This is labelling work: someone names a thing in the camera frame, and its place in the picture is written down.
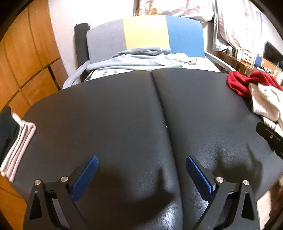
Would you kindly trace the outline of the floral curtain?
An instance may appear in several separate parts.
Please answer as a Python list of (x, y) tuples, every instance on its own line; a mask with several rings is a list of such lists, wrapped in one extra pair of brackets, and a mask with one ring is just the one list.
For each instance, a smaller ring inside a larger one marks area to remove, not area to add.
[(134, 15), (178, 16), (213, 23), (215, 51), (228, 47), (259, 52), (276, 34), (270, 20), (251, 1), (135, 1)]

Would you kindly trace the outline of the red knit sweater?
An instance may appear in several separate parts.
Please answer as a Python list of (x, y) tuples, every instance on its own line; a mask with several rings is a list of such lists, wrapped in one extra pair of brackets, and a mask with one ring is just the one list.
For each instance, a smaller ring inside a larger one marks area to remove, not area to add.
[(266, 86), (274, 86), (275, 88), (282, 91), (280, 86), (274, 77), (269, 73), (262, 71), (254, 71), (250, 75), (242, 75), (237, 71), (232, 71), (228, 74), (226, 84), (232, 89), (238, 96), (243, 98), (250, 98), (251, 93), (249, 90), (249, 84), (263, 84)]

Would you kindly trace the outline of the folded black garment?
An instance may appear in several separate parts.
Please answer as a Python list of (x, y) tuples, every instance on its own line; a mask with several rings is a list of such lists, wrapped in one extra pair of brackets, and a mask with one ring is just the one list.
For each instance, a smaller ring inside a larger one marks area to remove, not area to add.
[(15, 143), (20, 126), (14, 120), (9, 106), (3, 108), (0, 118), (0, 158), (1, 163)]

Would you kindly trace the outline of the black leather cushion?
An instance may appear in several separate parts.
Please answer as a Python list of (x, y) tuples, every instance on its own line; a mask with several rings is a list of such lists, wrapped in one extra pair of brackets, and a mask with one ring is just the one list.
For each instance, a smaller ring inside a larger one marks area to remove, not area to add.
[(224, 73), (167, 69), (102, 77), (29, 108), (36, 125), (13, 186), (58, 180), (96, 156), (78, 208), (92, 229), (192, 229), (206, 208), (185, 167), (194, 155), (228, 182), (248, 180), (260, 199), (282, 160), (256, 132), (259, 117)]

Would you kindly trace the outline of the grey yellow blue chair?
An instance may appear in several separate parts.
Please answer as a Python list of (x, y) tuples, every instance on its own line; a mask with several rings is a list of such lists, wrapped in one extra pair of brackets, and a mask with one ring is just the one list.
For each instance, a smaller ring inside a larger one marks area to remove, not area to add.
[[(115, 54), (139, 47), (170, 47), (171, 53), (184, 52), (188, 57), (208, 58), (218, 68), (231, 72), (233, 68), (204, 48), (200, 22), (177, 16), (140, 16), (115, 20), (90, 28), (87, 32), (90, 63), (112, 58)], [(63, 84), (69, 88), (81, 83), (78, 67)]]

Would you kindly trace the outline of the black rolled mat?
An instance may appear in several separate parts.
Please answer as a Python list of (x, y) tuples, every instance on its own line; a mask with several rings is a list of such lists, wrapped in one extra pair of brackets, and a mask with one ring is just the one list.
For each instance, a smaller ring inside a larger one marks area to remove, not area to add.
[(86, 36), (89, 30), (90, 26), (88, 23), (77, 24), (74, 27), (74, 41), (77, 64), (78, 67), (82, 69), (82, 73), (80, 74), (81, 82), (84, 82), (88, 76), (86, 67), (90, 63)]

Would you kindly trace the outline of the light grey blue hoodie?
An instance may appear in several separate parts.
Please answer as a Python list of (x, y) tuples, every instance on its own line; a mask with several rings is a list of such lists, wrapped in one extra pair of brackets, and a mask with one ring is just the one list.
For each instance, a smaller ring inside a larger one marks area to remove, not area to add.
[(121, 51), (112, 58), (91, 63), (86, 67), (88, 72), (93, 70), (155, 70), (158, 68), (182, 68), (196, 65), (196, 58), (188, 57), (184, 52), (171, 53), (170, 47), (139, 47)]

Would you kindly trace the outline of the cream knit sweater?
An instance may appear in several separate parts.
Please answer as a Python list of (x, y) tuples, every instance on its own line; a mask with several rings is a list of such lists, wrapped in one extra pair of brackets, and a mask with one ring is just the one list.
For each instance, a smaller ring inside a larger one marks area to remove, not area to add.
[(263, 118), (264, 124), (282, 136), (282, 91), (274, 86), (249, 84), (252, 112)]

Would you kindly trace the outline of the white printed seat cushion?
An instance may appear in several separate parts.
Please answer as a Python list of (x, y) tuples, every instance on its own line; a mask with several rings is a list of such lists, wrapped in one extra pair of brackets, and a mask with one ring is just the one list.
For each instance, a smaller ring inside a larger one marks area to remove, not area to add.
[(191, 69), (191, 70), (207, 70), (213, 72), (220, 72), (219, 68), (208, 58), (204, 57), (196, 57), (189, 60), (189, 62), (180, 62), (176, 60), (176, 62), (172, 65), (165, 66), (112, 66), (112, 67), (103, 67), (103, 68), (95, 68), (89, 71), (88, 76), (84, 80), (94, 80), (106, 76), (116, 75), (120, 73), (127, 73), (136, 70), (144, 70), (151, 72), (153, 70), (165, 69), (165, 68), (183, 68), (183, 69)]

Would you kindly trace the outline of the cluttered wooden desk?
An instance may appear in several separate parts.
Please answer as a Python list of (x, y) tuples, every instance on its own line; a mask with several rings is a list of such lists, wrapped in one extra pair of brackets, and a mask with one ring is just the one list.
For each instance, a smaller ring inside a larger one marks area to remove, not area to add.
[(250, 74), (262, 71), (272, 75), (277, 81), (282, 78), (282, 53), (270, 42), (264, 45), (263, 53), (253, 54), (246, 49), (228, 48), (218, 52), (221, 60), (235, 65), (235, 70), (240, 74)]

